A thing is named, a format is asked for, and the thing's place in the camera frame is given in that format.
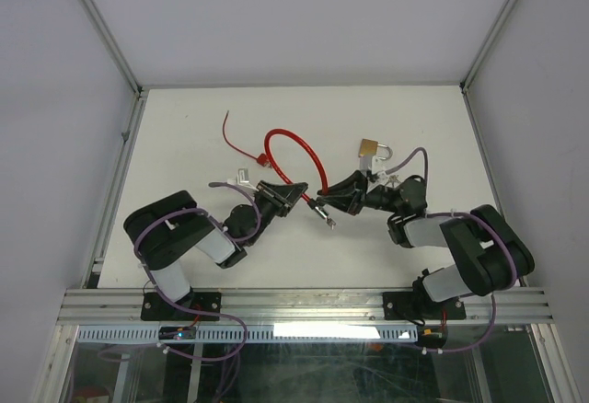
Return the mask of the large padlock keys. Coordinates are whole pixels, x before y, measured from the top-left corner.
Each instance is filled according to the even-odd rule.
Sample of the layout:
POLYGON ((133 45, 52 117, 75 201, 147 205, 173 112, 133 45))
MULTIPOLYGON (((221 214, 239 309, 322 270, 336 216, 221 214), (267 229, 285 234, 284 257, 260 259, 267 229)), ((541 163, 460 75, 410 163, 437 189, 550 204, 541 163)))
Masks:
POLYGON ((379 178, 379 182, 383 187, 390 188, 396 188, 401 183, 397 174, 384 174, 379 178))

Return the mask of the red cable lock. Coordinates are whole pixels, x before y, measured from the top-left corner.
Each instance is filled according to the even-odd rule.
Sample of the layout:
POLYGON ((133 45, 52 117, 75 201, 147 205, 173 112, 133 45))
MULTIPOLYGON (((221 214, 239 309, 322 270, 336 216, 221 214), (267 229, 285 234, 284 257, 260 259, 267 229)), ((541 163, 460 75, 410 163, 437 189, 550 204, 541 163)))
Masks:
POLYGON ((311 191, 311 189, 318 189, 321 194, 321 190, 329 186, 328 174, 311 145, 295 132, 284 128, 273 128, 264 136, 263 151, 273 171, 283 182, 288 184, 304 180, 307 182, 308 190, 302 200, 328 226, 325 219, 332 217, 327 209, 318 203, 317 194, 311 191))

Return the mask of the large brass padlock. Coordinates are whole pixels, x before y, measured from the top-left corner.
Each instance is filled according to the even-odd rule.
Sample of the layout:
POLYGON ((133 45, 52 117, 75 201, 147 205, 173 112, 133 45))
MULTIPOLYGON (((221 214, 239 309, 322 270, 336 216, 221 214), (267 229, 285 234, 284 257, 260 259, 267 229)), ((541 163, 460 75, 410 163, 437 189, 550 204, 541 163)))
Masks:
POLYGON ((393 156, 392 149, 378 141, 363 138, 360 142, 358 157, 367 158, 375 157, 376 159, 387 161, 393 156))

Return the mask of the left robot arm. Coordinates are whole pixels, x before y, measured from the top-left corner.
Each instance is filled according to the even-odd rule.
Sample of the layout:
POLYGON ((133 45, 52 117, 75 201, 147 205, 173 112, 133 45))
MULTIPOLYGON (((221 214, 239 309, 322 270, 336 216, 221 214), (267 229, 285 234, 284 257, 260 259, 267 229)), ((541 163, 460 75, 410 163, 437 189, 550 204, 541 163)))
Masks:
POLYGON ((188 191, 181 190, 133 212, 123 223, 135 257, 161 298, 161 308, 176 319, 187 316, 194 302, 181 257, 196 248, 220 269, 234 267, 271 222, 287 216, 308 189, 305 182, 261 181, 253 188, 211 182, 209 186, 236 191, 247 201, 219 222, 188 191))

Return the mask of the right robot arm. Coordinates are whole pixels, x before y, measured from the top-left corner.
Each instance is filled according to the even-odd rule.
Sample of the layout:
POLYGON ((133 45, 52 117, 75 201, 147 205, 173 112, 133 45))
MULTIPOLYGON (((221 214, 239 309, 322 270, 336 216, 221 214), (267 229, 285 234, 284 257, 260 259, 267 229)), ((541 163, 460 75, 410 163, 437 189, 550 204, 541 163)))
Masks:
POLYGON ((449 251, 453 263, 423 271, 410 297, 396 306, 404 316, 433 317, 452 299, 506 290, 533 272, 536 264, 530 250, 495 207, 483 204, 469 212, 430 213, 426 194, 421 176, 393 185, 359 170, 317 193, 318 203, 349 215, 364 208, 390 213, 387 231, 402 248, 449 251))

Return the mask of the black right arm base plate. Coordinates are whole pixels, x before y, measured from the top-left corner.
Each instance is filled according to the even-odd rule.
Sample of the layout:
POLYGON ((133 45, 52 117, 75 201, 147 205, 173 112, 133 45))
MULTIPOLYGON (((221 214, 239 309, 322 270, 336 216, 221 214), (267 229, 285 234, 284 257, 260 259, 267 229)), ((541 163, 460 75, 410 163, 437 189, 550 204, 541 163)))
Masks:
POLYGON ((464 304, 457 298, 443 302, 432 301, 427 294, 413 291, 389 291, 382 293, 385 320, 407 320, 414 324, 426 320, 465 320, 464 304))

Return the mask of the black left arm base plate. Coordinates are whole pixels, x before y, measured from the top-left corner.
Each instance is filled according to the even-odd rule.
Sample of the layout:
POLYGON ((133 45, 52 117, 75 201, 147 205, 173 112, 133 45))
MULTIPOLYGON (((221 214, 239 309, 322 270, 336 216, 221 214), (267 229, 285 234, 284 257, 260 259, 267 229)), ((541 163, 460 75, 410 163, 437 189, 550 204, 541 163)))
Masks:
POLYGON ((191 292, 176 306, 170 305, 160 294, 145 293, 140 319, 156 321, 218 321, 222 307, 222 294, 218 292, 191 292))

